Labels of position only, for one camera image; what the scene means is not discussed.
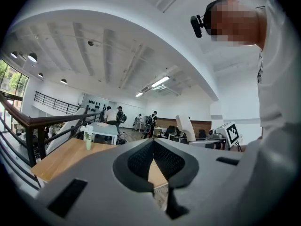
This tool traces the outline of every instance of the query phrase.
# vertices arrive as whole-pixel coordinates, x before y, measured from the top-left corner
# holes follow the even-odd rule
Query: fluorescent light
[[[151,86],[154,88],[156,86],[158,86],[159,84],[162,84],[163,82],[169,80],[169,77],[168,76],[165,76],[163,79],[160,79],[158,82],[152,84]]]

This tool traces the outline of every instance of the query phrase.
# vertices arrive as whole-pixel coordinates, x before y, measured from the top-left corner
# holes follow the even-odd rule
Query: wooden handrail
[[[37,128],[40,126],[51,126],[63,122],[74,121],[79,119],[84,119],[90,116],[99,115],[100,113],[93,114],[83,114],[83,115],[64,115],[64,116],[53,116],[53,117],[39,117],[39,118],[30,118],[25,114],[18,111],[11,105],[5,97],[0,93],[0,102],[2,103],[5,110],[22,126],[28,128]]]
[[[22,126],[24,127],[29,127],[30,124],[30,117],[27,115],[21,113],[18,111],[16,108],[14,108],[13,105],[11,105],[3,96],[2,93],[0,93],[0,102],[2,103],[3,107],[7,112],[17,121],[19,122]]]

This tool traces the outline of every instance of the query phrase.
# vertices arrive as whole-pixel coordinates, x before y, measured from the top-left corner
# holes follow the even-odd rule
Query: glass window
[[[8,67],[8,64],[5,63],[3,60],[0,60],[0,82],[2,84],[2,80],[4,78],[4,74],[6,73],[6,69]]]
[[[27,81],[28,81],[28,77],[22,74],[16,90],[16,96],[23,97]]]
[[[0,90],[2,92],[23,97],[28,77],[15,70],[3,60],[0,60]],[[21,110],[22,101],[9,101],[18,110]],[[4,110],[0,108],[0,114],[4,116]],[[5,122],[11,127],[10,115],[5,114]]]
[[[1,91],[23,97],[27,81],[27,76],[0,60]]]

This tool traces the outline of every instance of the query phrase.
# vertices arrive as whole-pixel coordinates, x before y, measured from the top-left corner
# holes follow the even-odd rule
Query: balcony railing
[[[34,100],[41,103],[42,105],[49,106],[54,110],[58,110],[69,115],[73,115],[80,108],[79,106],[54,99],[37,91]]]
[[[13,132],[11,127],[8,126],[0,116],[0,121],[5,128],[4,131],[0,131],[0,156],[1,158],[3,158],[3,163],[5,163],[5,165],[10,167],[24,182],[37,190],[39,189],[39,187],[41,187],[41,185],[37,177],[30,172],[30,168],[37,163],[34,150],[38,150],[40,153],[40,159],[43,159],[47,156],[45,145],[68,132],[70,132],[70,136],[67,140],[73,137],[79,137],[82,133],[79,131],[80,126],[86,125],[87,123],[92,123],[100,119],[100,113],[87,114],[88,107],[86,108],[85,113],[82,115],[30,118],[14,108],[14,106],[11,105],[1,93],[0,103],[4,107],[4,114],[9,113],[18,123],[20,123],[25,128],[26,132],[25,140],[22,140]],[[94,116],[93,119],[86,121],[87,117],[92,116]],[[44,129],[46,126],[74,120],[79,120],[76,126],[71,127],[70,129],[45,140]],[[36,136],[33,135],[33,131],[35,129],[37,129]],[[13,139],[17,141],[20,147],[25,148],[27,155],[21,154],[18,150],[16,150],[16,148],[12,146],[10,140],[8,140],[8,137],[5,134],[11,134]]]

